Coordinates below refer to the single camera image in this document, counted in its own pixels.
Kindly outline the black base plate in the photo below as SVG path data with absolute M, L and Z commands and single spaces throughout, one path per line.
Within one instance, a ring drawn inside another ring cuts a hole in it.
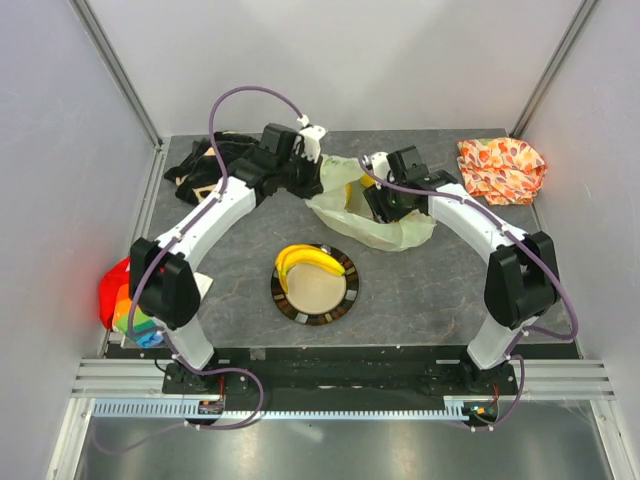
M 352 387 L 415 391 L 428 396 L 512 395 L 517 370 L 503 361 L 488 371 L 475 367 L 466 348 L 454 346 L 350 346 L 221 348 L 208 370 L 241 373 L 195 375 L 174 362 L 165 367 L 164 394 L 242 395 L 257 391 L 254 373 L 267 392 L 277 388 Z

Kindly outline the black rimmed ceramic plate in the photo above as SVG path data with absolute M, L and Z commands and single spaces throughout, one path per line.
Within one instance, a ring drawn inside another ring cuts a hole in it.
M 284 293 L 275 266 L 271 277 L 272 299 L 288 319 L 305 325 L 321 326 L 344 317 L 360 292 L 360 276 L 353 260 L 341 250 L 326 244 L 320 247 L 345 268 L 344 276 L 331 275 L 309 264 L 295 266 L 288 273 L 289 292 Z

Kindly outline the pale green plastic bag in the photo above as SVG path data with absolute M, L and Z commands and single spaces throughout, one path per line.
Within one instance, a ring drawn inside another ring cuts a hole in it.
M 306 206 L 329 228 L 374 249 L 401 252 L 431 238 L 436 221 L 420 212 L 389 224 L 375 221 L 359 182 L 363 175 L 366 174 L 356 158 L 325 156 L 320 174 L 324 192 L 308 200 Z M 346 184 L 353 188 L 348 205 Z

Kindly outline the orange floral cloth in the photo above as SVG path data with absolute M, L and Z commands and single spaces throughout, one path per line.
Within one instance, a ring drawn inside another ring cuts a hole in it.
M 457 143 L 457 165 L 466 191 L 489 205 L 531 205 L 547 171 L 542 156 L 527 142 L 510 137 Z

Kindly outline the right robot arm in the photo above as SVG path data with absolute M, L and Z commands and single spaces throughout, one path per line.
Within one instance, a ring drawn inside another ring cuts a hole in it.
M 364 196 L 375 219 L 390 223 L 425 214 L 485 262 L 487 317 L 467 346 L 469 362 L 457 371 L 465 391 L 483 392 L 494 381 L 493 368 L 509 359 L 517 340 L 562 297 L 553 240 L 492 213 L 448 172 L 429 171 L 414 147 L 364 156 L 358 163 L 374 181 Z

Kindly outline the wrinkled yellow fake fruit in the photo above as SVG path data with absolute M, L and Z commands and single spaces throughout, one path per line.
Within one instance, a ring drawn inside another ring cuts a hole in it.
M 363 188 L 370 188 L 376 184 L 376 181 L 369 175 L 363 175 L 359 182 Z

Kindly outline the black floral patterned cloth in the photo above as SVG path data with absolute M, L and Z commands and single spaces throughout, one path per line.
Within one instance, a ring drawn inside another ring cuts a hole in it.
M 259 141 L 249 135 L 216 131 L 214 138 L 226 167 L 249 153 Z M 214 190 L 222 173 L 209 138 L 192 142 L 191 152 L 177 166 L 169 168 L 163 178 L 176 187 L 175 197 L 197 206 Z

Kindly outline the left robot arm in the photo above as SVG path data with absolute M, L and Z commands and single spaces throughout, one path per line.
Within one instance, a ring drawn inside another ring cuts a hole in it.
M 198 393 L 215 389 L 220 371 L 209 363 L 214 347 L 197 318 L 201 294 L 195 270 L 230 227 L 266 197 L 280 189 L 301 199 L 321 193 L 321 141 L 326 133 L 319 125 L 295 131 L 268 124 L 259 142 L 227 164 L 214 192 L 182 221 L 155 240 L 139 238 L 131 246 L 132 303 L 151 317 L 188 365 L 185 382 Z

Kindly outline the rainbow striped cloth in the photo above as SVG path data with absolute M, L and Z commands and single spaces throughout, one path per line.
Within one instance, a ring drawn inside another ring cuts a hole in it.
M 130 337 L 128 330 L 128 316 L 131 308 L 129 298 L 130 258 L 126 257 L 112 267 L 99 284 L 99 317 L 108 330 Z M 142 334 L 135 339 L 135 343 L 142 348 L 151 348 L 163 343 L 162 335 L 157 332 L 151 317 L 136 308 L 133 320 L 136 331 L 151 329 L 150 333 Z

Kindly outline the yellow fake banana bunch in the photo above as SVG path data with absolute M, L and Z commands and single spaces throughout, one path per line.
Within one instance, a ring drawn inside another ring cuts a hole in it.
M 288 273 L 297 265 L 309 264 L 334 276 L 344 276 L 343 265 L 320 247 L 310 244 L 290 245 L 277 255 L 274 266 L 284 293 L 289 292 Z

